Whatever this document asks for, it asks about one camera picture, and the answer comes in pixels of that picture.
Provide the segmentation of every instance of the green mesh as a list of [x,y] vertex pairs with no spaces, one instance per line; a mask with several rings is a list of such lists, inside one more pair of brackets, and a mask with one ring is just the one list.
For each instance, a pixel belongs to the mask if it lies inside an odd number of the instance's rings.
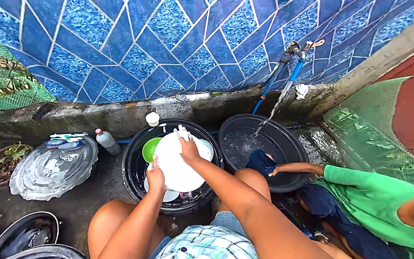
[[375,171],[414,184],[414,155],[392,130],[402,77],[368,85],[324,115],[346,151],[350,168]]
[[0,42],[0,113],[51,101],[56,98]]

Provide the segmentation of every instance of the denim shorts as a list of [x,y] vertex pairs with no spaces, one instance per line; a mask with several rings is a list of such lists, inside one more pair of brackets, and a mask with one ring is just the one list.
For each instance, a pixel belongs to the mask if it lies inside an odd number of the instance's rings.
[[[232,212],[218,212],[217,215],[215,215],[215,219],[210,223],[210,226],[224,227],[248,238],[247,234],[245,234],[245,231],[241,226],[241,223]],[[168,236],[164,237],[164,239],[162,239],[159,245],[157,245],[148,259],[155,259],[159,252],[164,249],[167,244],[169,244],[170,240],[172,239]]]

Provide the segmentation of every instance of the black bucket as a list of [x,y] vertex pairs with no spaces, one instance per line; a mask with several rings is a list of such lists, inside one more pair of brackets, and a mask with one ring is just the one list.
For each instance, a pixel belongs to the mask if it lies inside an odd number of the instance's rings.
[[[270,120],[258,133],[259,124],[267,118],[256,114],[239,114],[228,118],[221,125],[218,138],[221,151],[228,164],[236,171],[245,168],[250,153],[262,149],[277,164],[309,162],[301,143],[283,126]],[[308,173],[283,172],[265,177],[271,192],[286,193],[296,190],[309,180]]]
[[[124,185],[135,201],[140,201],[146,194],[144,180],[148,163],[144,160],[142,155],[143,145],[152,138],[164,137],[165,135],[172,133],[173,129],[178,128],[179,124],[186,127],[193,136],[210,142],[213,147],[212,163],[220,168],[224,167],[223,156],[218,143],[204,128],[183,119],[161,120],[159,121],[159,126],[146,127],[141,132],[137,133],[127,146],[122,159]],[[213,190],[205,182],[198,189],[192,191],[187,197],[181,198],[179,196],[173,201],[162,203],[161,214],[180,215],[195,211],[209,202],[213,196]]]

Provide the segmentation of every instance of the hand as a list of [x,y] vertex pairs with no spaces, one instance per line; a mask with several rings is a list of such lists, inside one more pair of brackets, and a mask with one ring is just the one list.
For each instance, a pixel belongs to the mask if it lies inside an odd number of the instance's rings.
[[148,178],[149,185],[148,192],[166,192],[167,186],[164,184],[166,178],[161,168],[159,168],[159,161],[156,155],[153,156],[153,161],[148,166],[146,177]]
[[191,136],[190,132],[187,132],[185,127],[181,125],[178,126],[180,131],[174,129],[173,131],[177,133],[178,141],[181,144],[181,157],[183,161],[190,165],[191,163],[195,163],[201,159],[199,155],[199,151],[197,150],[197,146],[194,143],[193,137]]

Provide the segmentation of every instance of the running water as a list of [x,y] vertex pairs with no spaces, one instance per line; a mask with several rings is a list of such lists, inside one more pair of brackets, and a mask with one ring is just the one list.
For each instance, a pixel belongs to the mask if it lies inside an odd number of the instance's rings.
[[285,85],[284,89],[281,92],[281,95],[279,96],[279,100],[277,100],[277,103],[274,105],[274,108],[271,111],[271,115],[266,120],[262,121],[260,123],[260,126],[258,127],[257,131],[251,135],[251,137],[256,138],[258,136],[258,132],[268,123],[272,117],[274,116],[275,112],[277,111],[277,108],[279,105],[284,101],[285,97],[287,96],[288,91],[290,90],[290,87],[292,86],[293,81],[288,81]]

